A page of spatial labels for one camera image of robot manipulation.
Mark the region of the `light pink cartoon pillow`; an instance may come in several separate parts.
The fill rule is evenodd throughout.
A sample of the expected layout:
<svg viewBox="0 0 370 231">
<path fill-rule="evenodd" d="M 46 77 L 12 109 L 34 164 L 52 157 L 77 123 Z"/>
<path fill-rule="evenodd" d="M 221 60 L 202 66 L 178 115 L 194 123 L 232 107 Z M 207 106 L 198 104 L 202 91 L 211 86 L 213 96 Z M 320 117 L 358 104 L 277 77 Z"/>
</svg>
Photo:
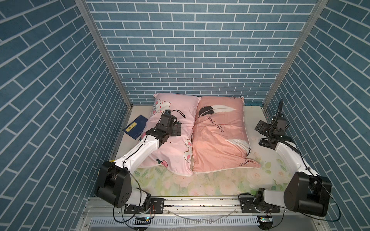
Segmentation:
<svg viewBox="0 0 370 231">
<path fill-rule="evenodd" d="M 191 138 L 197 106 L 201 98 L 174 93 L 156 93 L 153 97 L 155 101 L 144 132 L 154 128 L 164 111 L 169 109 L 171 114 L 176 116 L 181 123 L 181 135 L 171 136 L 165 144 L 148 156 L 139 167 L 164 166 L 174 174 L 191 176 L 193 175 L 191 170 Z"/>
</svg>

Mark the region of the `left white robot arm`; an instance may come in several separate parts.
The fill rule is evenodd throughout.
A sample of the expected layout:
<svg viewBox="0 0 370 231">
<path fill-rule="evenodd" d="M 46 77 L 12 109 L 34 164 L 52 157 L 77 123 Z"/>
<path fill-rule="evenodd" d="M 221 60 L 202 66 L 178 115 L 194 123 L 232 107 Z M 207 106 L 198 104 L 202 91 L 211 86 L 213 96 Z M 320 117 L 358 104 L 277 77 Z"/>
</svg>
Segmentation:
<svg viewBox="0 0 370 231">
<path fill-rule="evenodd" d="M 182 123 L 177 121 L 172 128 L 154 128 L 144 132 L 140 142 L 124 156 L 106 161 L 98 172 L 95 195 L 115 208 L 133 206 L 137 212 L 146 212 L 150 207 L 151 194 L 132 187 L 133 173 L 143 161 L 158 150 L 171 136 L 181 135 Z"/>
</svg>

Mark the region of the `salmon pink feather pillow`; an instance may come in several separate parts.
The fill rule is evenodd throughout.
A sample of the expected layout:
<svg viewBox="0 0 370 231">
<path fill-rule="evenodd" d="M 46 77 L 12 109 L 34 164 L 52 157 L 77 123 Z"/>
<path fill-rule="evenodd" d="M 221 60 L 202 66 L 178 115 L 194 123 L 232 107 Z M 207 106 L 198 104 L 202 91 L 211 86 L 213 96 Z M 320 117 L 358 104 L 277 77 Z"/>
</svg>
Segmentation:
<svg viewBox="0 0 370 231">
<path fill-rule="evenodd" d="M 261 167 L 256 160 L 248 158 L 251 144 L 243 107 L 243 97 L 201 98 L 192 137 L 195 173 Z"/>
</svg>

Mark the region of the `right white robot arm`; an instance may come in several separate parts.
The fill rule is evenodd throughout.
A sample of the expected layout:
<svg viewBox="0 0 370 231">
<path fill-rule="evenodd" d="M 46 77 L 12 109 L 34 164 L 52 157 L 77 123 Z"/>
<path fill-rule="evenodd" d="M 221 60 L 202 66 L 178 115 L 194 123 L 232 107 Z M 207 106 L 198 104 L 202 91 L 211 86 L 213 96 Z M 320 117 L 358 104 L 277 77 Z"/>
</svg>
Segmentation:
<svg viewBox="0 0 370 231">
<path fill-rule="evenodd" d="M 266 138 L 259 145 L 270 148 L 282 158 L 294 175 L 284 191 L 259 189 L 254 204 L 265 212 L 273 207 L 293 212 L 324 217 L 327 214 L 332 183 L 320 176 L 303 158 L 294 141 L 285 135 L 283 126 L 275 121 L 268 124 L 259 121 L 255 130 Z"/>
</svg>

